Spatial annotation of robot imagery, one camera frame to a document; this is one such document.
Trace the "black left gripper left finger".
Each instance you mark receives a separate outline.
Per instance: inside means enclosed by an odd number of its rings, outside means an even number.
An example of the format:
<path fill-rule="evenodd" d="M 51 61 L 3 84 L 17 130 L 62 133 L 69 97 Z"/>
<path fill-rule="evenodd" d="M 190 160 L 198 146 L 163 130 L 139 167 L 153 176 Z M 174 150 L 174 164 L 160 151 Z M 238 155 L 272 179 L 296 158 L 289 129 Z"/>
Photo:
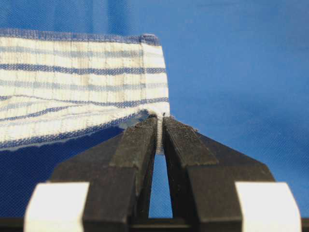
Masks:
<path fill-rule="evenodd" d="M 150 117 L 56 166 L 31 196 L 24 231 L 127 231 L 154 160 L 156 126 Z"/>

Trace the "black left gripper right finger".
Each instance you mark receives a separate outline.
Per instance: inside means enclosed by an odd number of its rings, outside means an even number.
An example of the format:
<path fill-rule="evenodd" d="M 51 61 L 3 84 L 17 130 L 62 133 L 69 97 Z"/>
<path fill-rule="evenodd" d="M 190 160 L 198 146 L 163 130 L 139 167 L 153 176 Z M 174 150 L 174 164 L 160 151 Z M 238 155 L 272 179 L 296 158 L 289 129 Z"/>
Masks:
<path fill-rule="evenodd" d="M 172 211 L 195 232 L 299 232 L 288 185 L 269 168 L 171 117 L 163 120 Z"/>

